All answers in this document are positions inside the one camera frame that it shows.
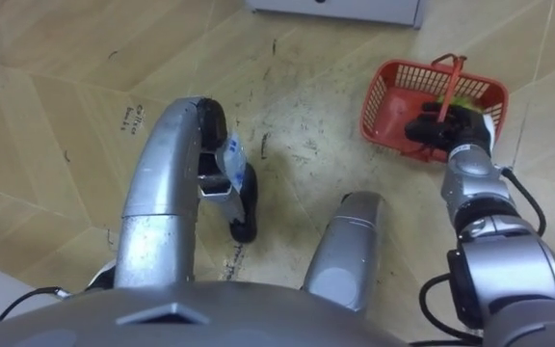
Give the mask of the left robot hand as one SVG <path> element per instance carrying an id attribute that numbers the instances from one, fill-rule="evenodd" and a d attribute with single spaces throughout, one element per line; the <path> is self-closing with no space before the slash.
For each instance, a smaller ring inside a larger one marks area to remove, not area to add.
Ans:
<path id="1" fill-rule="evenodd" d="M 109 261 L 102 266 L 90 280 L 85 288 L 86 291 L 93 289 L 109 290 L 114 287 L 117 261 L 115 259 Z"/>

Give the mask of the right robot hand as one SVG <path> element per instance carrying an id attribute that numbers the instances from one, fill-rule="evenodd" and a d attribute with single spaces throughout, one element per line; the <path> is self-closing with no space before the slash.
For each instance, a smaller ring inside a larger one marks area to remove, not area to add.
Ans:
<path id="1" fill-rule="evenodd" d="M 405 126 L 406 138 L 447 153 L 460 145 L 471 144 L 491 156 L 495 130 L 489 115 L 450 105 L 444 120 L 439 121 L 441 108 L 439 102 L 423 103 L 421 113 Z"/>

